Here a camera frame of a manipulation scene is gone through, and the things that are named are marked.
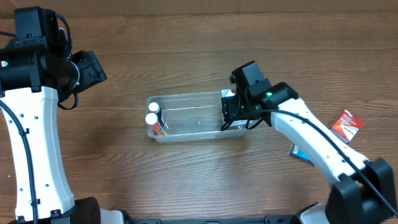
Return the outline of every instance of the wooden surface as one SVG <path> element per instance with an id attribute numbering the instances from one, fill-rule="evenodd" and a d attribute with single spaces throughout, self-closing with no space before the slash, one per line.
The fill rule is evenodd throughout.
<path id="1" fill-rule="evenodd" d="M 65 17 L 181 15 L 254 12 L 393 11 L 396 0 L 0 0 L 0 16 L 40 6 Z"/>
<path id="2" fill-rule="evenodd" d="M 231 88 L 256 60 L 287 82 L 327 126 L 349 109 L 364 120 L 350 146 L 398 173 L 398 14 L 335 12 L 68 19 L 74 51 L 94 50 L 108 80 L 58 110 L 75 198 L 139 218 L 231 218 L 295 213 L 329 189 L 292 143 L 260 125 L 238 139 L 159 144 L 145 131 L 152 95 Z M 13 32 L 12 20 L 0 30 Z M 2 44 L 6 37 L 0 37 Z M 0 122 L 0 221 L 14 216 L 16 181 Z"/>

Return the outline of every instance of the cable clip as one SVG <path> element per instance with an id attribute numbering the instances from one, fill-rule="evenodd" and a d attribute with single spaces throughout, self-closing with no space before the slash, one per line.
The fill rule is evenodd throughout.
<path id="1" fill-rule="evenodd" d="M 29 128 L 27 128 L 24 132 L 19 132 L 20 136 L 26 136 L 27 134 L 29 134 Z"/>

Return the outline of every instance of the clear plastic container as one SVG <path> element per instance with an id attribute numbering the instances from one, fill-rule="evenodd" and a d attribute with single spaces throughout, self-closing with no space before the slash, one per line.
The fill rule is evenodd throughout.
<path id="1" fill-rule="evenodd" d="M 244 125 L 231 126 L 220 131 L 223 125 L 221 91 L 187 93 L 179 95 L 151 96 L 148 105 L 156 102 L 163 110 L 165 135 L 155 135 L 147 125 L 147 134 L 158 142 L 177 142 L 201 139 L 232 138 L 242 136 Z"/>

